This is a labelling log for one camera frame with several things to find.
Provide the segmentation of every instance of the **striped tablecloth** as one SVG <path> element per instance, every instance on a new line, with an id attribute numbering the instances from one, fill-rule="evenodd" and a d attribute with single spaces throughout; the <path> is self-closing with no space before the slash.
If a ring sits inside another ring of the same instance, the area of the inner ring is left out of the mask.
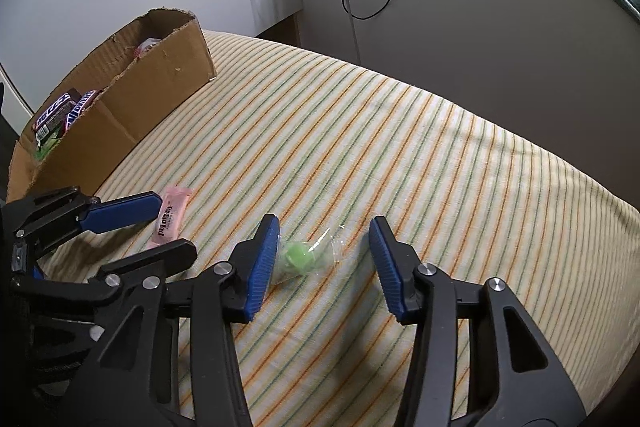
<path id="1" fill-rule="evenodd" d="M 371 217 L 452 277 L 503 277 L 560 356 L 588 410 L 640 341 L 640 216 L 557 156 L 416 87 L 312 52 L 204 32 L 218 77 L 167 117 L 97 192 L 109 200 L 194 189 L 183 237 L 188 276 L 226 259 L 263 214 L 285 239 L 344 225 L 327 279 L 268 292 L 235 328 L 258 427 L 392 425 L 414 327 L 388 313 L 367 248 Z M 84 234 L 47 263 L 83 281 L 143 250 L 152 227 Z M 193 415 L 188 322 L 180 396 Z M 460 331 L 454 411 L 465 411 Z"/>

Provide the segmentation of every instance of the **pink candy packet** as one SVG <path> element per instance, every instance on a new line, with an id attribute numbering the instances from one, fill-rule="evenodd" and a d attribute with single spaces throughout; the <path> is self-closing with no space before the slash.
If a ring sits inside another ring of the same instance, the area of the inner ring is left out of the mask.
<path id="1" fill-rule="evenodd" d="M 148 243 L 149 248 L 178 239 L 182 216 L 192 194 L 193 190 L 186 187 L 172 186 L 164 190 L 156 227 Z"/>

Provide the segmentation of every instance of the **brown cardboard box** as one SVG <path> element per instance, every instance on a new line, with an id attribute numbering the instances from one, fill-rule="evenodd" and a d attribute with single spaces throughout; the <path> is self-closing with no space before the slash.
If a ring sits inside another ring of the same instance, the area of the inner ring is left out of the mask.
<path id="1" fill-rule="evenodd" d="M 151 37 L 162 41 L 134 58 Z M 161 8 L 135 19 L 80 62 L 36 111 L 14 148 L 7 200 L 69 185 L 94 194 L 146 134 L 214 76 L 193 14 Z M 31 125 L 71 87 L 103 92 L 39 163 Z"/>

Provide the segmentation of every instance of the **blue gripper pad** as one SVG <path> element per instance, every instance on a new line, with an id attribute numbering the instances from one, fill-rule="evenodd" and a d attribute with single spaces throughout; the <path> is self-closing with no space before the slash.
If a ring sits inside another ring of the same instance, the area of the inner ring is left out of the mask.
<path id="1" fill-rule="evenodd" d="M 257 241 L 257 253 L 254 265 L 247 277 L 247 295 L 244 304 L 244 315 L 247 321 L 254 320 L 254 315 L 260 311 L 262 300 L 267 291 L 273 263 L 278 251 L 280 237 L 280 222 L 273 214 L 265 214 L 260 222 L 253 241 Z"/>
<path id="2" fill-rule="evenodd" d="M 78 223 L 82 230 L 109 232 L 156 219 L 161 205 L 162 198 L 155 192 L 143 192 L 106 203 L 95 203 Z"/>
<path id="3" fill-rule="evenodd" d="M 386 307 L 389 308 L 390 313 L 396 316 L 398 322 L 402 322 L 408 315 L 403 299 L 402 278 L 376 219 L 371 219 L 369 224 L 369 250 L 376 264 L 382 291 L 385 295 Z"/>

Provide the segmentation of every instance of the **silver screw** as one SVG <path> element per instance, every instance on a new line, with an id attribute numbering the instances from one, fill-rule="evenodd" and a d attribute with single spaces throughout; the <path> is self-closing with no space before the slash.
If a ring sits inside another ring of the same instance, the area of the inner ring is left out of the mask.
<path id="1" fill-rule="evenodd" d="M 226 275 L 228 273 L 231 273 L 231 270 L 233 269 L 234 267 L 231 266 L 231 263 L 228 263 L 227 261 L 222 261 L 221 263 L 216 263 L 213 265 L 213 271 L 218 275 Z"/>
<path id="2" fill-rule="evenodd" d="M 501 292 L 506 287 L 507 285 L 504 283 L 504 281 L 502 279 L 499 279 L 498 277 L 489 279 L 489 288 L 491 288 L 493 291 Z"/>
<path id="3" fill-rule="evenodd" d="M 156 277 L 155 275 L 150 275 L 142 282 L 142 287 L 145 290 L 154 290 L 158 288 L 159 285 L 160 285 L 160 278 Z"/>
<path id="4" fill-rule="evenodd" d="M 422 275 L 433 275 L 438 269 L 431 263 L 418 264 L 418 272 Z"/>
<path id="5" fill-rule="evenodd" d="M 100 340 L 100 337 L 103 333 L 104 328 L 102 326 L 98 326 L 97 324 L 94 324 L 93 326 L 91 326 L 91 328 L 89 328 L 89 336 L 95 342 Z"/>
<path id="6" fill-rule="evenodd" d="M 107 283 L 107 286 L 111 286 L 112 288 L 120 286 L 120 276 L 117 273 L 108 274 L 107 277 L 104 278 L 104 281 Z"/>

